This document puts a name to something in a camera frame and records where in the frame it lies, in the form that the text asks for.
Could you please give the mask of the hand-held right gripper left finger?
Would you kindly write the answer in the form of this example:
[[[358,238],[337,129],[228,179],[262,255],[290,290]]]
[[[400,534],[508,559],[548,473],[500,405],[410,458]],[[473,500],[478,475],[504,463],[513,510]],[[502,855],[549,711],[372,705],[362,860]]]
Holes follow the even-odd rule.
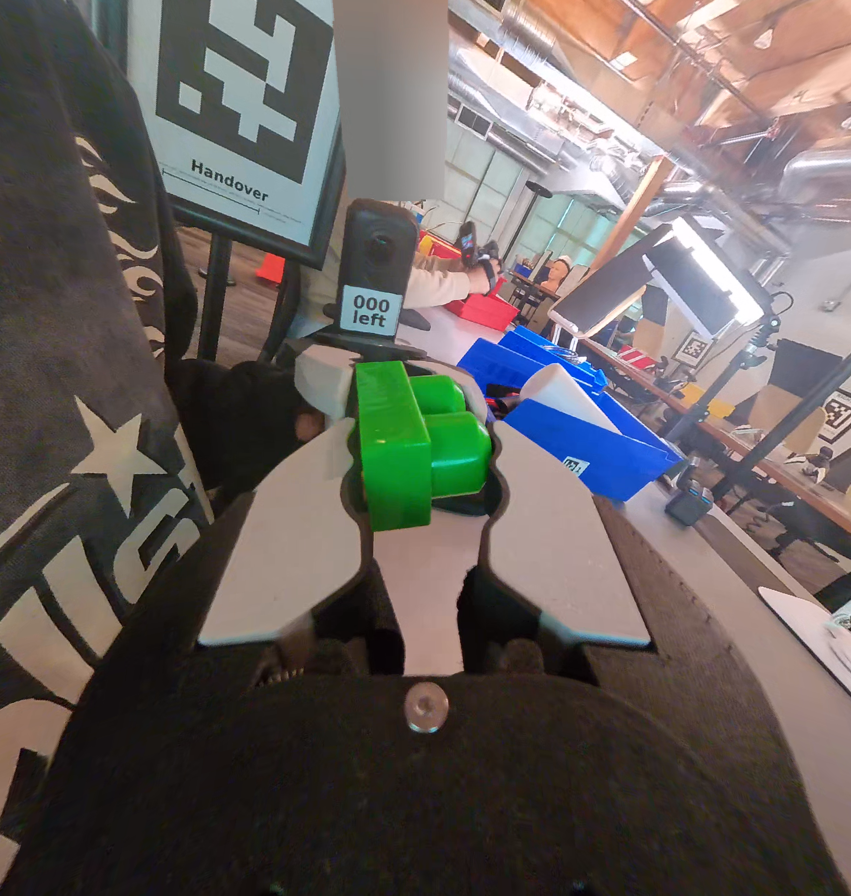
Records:
[[[344,418],[275,466],[248,514],[198,636],[202,646],[269,641],[338,597],[364,571]]]

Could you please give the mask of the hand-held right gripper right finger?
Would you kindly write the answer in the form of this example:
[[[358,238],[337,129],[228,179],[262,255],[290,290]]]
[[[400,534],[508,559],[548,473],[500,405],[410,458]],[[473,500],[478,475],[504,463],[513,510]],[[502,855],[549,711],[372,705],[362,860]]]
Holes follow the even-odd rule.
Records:
[[[505,422],[490,426],[478,566],[562,644],[646,648],[651,635],[593,495]]]

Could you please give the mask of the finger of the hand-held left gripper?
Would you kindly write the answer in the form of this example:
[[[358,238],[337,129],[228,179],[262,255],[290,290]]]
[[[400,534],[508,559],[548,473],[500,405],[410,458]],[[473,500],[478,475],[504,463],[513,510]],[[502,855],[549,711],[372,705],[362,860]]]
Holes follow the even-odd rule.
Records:
[[[295,360],[294,385],[327,422],[346,417],[354,367],[361,356],[342,349],[305,349]]]
[[[471,412],[482,425],[487,425],[492,422],[494,417],[487,406],[485,395],[478,387],[476,381],[469,375],[460,375],[459,378],[459,386],[464,393],[467,410]]]

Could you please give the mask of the green cross-shaped plastic block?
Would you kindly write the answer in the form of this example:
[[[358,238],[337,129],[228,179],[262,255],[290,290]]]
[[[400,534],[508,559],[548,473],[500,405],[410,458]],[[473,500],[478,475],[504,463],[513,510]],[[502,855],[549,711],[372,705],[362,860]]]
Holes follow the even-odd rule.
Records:
[[[399,360],[355,367],[361,479],[373,532],[428,526],[436,499],[479,493],[493,447],[450,375]]]

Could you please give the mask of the blue plastic storage bin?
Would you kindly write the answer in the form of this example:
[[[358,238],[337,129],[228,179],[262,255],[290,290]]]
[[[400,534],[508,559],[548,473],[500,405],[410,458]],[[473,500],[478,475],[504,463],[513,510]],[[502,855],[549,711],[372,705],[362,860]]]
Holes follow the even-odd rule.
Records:
[[[595,403],[614,426],[599,427],[526,399],[504,422],[551,454],[599,496],[627,502],[649,483],[682,469],[685,458],[606,392]]]
[[[497,343],[476,340],[457,367],[467,372],[493,403],[518,394],[532,375],[551,364],[560,365],[598,407],[604,407],[602,395],[608,380],[603,370],[523,327],[506,332]]]

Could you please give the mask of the small black device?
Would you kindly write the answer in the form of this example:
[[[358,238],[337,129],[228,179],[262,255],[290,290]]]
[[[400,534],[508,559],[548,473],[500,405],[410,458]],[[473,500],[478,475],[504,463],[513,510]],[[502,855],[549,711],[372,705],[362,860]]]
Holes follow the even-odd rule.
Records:
[[[693,528],[713,505],[711,489],[697,478],[698,461],[688,456],[669,476],[671,491],[665,513],[685,528]]]

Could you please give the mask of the black panel with pale edge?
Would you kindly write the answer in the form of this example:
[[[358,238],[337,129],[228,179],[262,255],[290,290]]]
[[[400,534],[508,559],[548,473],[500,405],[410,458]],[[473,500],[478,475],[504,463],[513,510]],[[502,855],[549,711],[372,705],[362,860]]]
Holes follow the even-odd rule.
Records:
[[[652,279],[649,251],[673,235],[674,225],[666,223],[621,251],[555,302],[548,321],[576,339],[594,335],[642,296]]]

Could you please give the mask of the black disc floor stand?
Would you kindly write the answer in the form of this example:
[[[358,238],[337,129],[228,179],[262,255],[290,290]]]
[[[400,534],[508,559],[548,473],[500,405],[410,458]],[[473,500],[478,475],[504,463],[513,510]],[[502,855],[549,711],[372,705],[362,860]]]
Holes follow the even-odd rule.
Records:
[[[503,265],[508,265],[513,254],[516,245],[519,242],[520,235],[522,230],[524,230],[525,225],[528,223],[531,213],[535,205],[537,204],[539,199],[547,199],[552,198],[553,193],[548,190],[544,185],[538,183],[535,180],[528,180],[525,183],[525,187],[530,192],[530,197],[527,206],[521,214],[521,218],[518,220],[518,223],[513,230],[512,235],[509,239],[509,242],[502,253],[502,263]]]

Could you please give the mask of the studio light panel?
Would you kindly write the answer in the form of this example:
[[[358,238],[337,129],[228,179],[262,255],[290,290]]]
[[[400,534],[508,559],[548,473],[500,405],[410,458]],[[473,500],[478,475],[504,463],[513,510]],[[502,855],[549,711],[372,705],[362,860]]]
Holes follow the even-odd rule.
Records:
[[[650,281],[674,301],[692,328],[716,339],[730,325],[749,327],[772,312],[772,299],[753,275],[734,265],[691,216],[676,218],[644,251]]]

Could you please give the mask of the black framed marker sign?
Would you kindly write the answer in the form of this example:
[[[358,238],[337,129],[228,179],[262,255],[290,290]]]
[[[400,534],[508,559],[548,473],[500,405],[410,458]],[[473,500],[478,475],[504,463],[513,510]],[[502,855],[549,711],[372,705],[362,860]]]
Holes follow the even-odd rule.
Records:
[[[320,269],[345,174],[330,1],[126,3],[127,74],[174,218],[210,235],[198,353],[233,242]]]

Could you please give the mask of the silver ventilation duct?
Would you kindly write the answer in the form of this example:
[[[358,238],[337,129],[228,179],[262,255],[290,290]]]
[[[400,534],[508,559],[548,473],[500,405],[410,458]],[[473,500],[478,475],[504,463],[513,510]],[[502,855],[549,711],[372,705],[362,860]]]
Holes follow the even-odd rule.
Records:
[[[597,96],[615,84],[535,2],[449,2],[449,96],[554,193],[622,210],[659,147]]]

